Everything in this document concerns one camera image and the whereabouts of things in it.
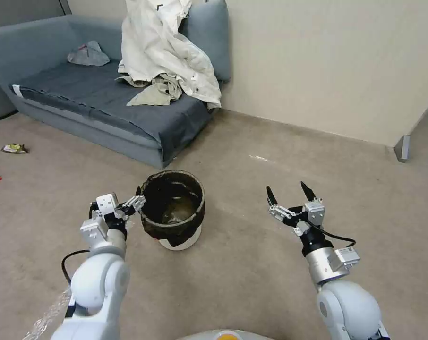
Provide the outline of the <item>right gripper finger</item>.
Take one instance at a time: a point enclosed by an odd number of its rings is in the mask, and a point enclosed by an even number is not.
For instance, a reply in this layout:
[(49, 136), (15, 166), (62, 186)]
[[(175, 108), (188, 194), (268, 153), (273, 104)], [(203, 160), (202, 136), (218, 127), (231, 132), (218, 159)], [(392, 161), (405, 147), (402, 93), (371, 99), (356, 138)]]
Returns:
[(274, 218), (281, 222), (297, 222), (297, 207), (286, 208), (282, 205), (279, 205), (271, 188), (266, 187), (267, 192), (267, 202), (268, 202), (268, 213)]
[(317, 200), (317, 196), (313, 192), (313, 190), (308, 187), (303, 181), (300, 182), (301, 188), (309, 202), (313, 202)]

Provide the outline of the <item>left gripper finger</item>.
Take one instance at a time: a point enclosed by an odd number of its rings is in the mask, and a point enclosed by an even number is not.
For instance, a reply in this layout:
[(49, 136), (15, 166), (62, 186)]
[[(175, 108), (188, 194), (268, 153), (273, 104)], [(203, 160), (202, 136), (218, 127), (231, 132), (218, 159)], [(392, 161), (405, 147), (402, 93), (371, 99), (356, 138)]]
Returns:
[(114, 212), (115, 216), (115, 226), (121, 229), (130, 228), (132, 222), (130, 217), (133, 215), (133, 209), (116, 209)]
[(144, 195), (136, 195), (126, 201), (123, 205), (123, 209), (134, 209), (141, 210), (144, 204), (146, 203), (146, 198)]

